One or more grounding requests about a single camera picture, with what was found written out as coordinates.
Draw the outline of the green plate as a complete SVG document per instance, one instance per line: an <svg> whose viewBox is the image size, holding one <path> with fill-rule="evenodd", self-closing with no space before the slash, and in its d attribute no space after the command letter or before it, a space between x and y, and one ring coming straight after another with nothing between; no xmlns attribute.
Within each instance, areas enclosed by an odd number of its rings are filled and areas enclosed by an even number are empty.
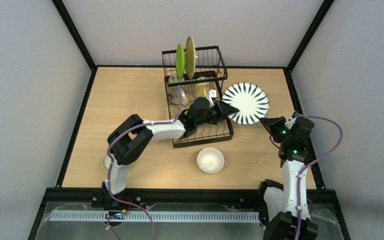
<svg viewBox="0 0 384 240"><path fill-rule="evenodd" d="M186 69L186 54L184 47L179 43L176 48L175 70L178 79L184 77Z"/></svg>

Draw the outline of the blue striped white plate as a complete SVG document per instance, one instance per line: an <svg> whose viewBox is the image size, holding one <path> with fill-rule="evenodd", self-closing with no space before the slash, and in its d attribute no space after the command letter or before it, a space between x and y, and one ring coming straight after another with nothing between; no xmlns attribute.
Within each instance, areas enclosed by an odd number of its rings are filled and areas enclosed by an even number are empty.
<svg viewBox="0 0 384 240"><path fill-rule="evenodd" d="M222 95L222 101L238 112L228 118L240 125L253 125L267 116L270 108L269 97L259 86L250 82L237 82L229 86Z"/></svg>

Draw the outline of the round bamboo tray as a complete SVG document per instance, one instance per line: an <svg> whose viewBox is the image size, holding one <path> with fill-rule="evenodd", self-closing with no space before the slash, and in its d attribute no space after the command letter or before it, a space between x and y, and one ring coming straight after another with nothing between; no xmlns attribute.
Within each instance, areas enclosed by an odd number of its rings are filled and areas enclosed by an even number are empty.
<svg viewBox="0 0 384 240"><path fill-rule="evenodd" d="M196 58L194 39L191 36L188 36L185 45L185 71L190 80L193 79L195 74Z"/></svg>

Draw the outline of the white ceramic bowl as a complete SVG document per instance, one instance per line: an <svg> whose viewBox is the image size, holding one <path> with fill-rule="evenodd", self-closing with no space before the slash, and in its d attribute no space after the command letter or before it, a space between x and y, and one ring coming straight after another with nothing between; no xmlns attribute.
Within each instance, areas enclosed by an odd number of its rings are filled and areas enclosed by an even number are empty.
<svg viewBox="0 0 384 240"><path fill-rule="evenodd" d="M224 155L214 147L203 148L196 157L198 167L207 174L221 171L225 165Z"/></svg>

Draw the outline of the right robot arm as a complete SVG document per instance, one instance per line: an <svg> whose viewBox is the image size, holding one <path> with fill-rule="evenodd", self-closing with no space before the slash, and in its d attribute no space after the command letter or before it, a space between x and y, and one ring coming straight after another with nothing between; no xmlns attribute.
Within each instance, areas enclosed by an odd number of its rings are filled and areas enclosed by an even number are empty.
<svg viewBox="0 0 384 240"><path fill-rule="evenodd" d="M259 194L267 206L265 240L315 240L319 227L312 222L307 201L306 163L310 155L306 145L315 124L302 116L261 118L272 140L279 144L278 157L283 183L266 179Z"/></svg>

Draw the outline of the clear glass cup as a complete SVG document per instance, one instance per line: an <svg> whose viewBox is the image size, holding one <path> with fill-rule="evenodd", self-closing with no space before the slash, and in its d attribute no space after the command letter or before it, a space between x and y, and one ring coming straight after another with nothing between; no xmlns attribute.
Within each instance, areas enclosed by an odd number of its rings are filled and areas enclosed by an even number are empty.
<svg viewBox="0 0 384 240"><path fill-rule="evenodd" d="M168 87L169 99L173 104L186 106L189 103L186 92L179 87L179 83L184 82L185 79L183 77L179 78L176 74L169 78L168 83L175 84Z"/></svg>

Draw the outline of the black wire dish rack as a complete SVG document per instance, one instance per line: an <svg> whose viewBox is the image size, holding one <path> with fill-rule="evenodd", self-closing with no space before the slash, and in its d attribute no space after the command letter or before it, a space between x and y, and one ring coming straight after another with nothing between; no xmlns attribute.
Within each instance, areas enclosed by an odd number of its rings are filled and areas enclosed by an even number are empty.
<svg viewBox="0 0 384 240"><path fill-rule="evenodd" d="M168 114L170 118L174 118L181 106L183 110L190 108L192 103L198 97L194 94L194 86L197 83L209 82L211 89L217 91L216 100L221 100L223 95L222 86L225 80L228 79L228 70L222 56L219 46L201 46L196 47L196 66L193 79L189 79L185 72L183 78L185 82L179 83L179 88L182 88L187 96L188 104L173 104L170 100L169 87L174 86L174 83L169 83L169 78L176 74L176 50L164 50L162 55L162 67L164 73L164 85L166 89L166 98L168 105ZM218 124L203 124L197 127L195 133L187 138L175 139L172 141L174 148L185 148L204 144L212 144L217 142L229 141L233 138L234 130L229 119L225 119Z"/></svg>

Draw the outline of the yellow mug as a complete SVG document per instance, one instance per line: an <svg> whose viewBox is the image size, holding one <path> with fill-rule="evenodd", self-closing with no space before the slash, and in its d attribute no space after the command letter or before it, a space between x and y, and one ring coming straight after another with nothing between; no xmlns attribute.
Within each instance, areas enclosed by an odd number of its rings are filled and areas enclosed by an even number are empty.
<svg viewBox="0 0 384 240"><path fill-rule="evenodd" d="M208 93L211 91L211 85L209 82L196 83L194 85L194 94L198 97L207 97Z"/></svg>

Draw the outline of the white bowl dark rim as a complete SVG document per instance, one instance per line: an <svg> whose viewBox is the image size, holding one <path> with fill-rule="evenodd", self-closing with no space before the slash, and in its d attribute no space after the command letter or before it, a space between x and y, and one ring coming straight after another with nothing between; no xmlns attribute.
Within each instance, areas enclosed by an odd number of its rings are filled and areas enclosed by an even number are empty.
<svg viewBox="0 0 384 240"><path fill-rule="evenodd" d="M111 157L106 154L104 157L104 166L107 170L110 168L111 160Z"/></svg>

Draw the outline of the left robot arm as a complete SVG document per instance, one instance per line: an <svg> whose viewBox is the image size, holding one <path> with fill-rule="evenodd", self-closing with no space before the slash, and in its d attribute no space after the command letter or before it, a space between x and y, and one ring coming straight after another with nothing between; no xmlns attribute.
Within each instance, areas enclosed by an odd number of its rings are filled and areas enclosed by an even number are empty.
<svg viewBox="0 0 384 240"><path fill-rule="evenodd" d="M168 120L145 120L138 114L129 116L107 138L107 178L103 182L110 196L126 189L130 166L139 159L149 143L181 140L194 135L199 126L217 124L240 110L222 100L198 97L186 109Z"/></svg>

